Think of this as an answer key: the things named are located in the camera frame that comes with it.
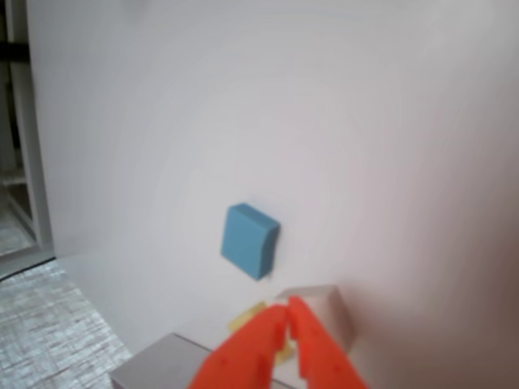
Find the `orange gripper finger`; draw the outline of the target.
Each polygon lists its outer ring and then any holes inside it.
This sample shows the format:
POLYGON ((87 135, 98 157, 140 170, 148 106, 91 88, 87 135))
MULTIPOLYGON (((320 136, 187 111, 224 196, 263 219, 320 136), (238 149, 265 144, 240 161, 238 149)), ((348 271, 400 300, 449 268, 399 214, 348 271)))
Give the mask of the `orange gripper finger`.
POLYGON ((229 325, 230 336, 203 361, 190 388, 269 388, 287 343, 288 310, 257 304, 229 325))
POLYGON ((290 337, 297 343, 299 375, 309 388, 363 389, 364 383, 306 302, 288 300, 290 337))

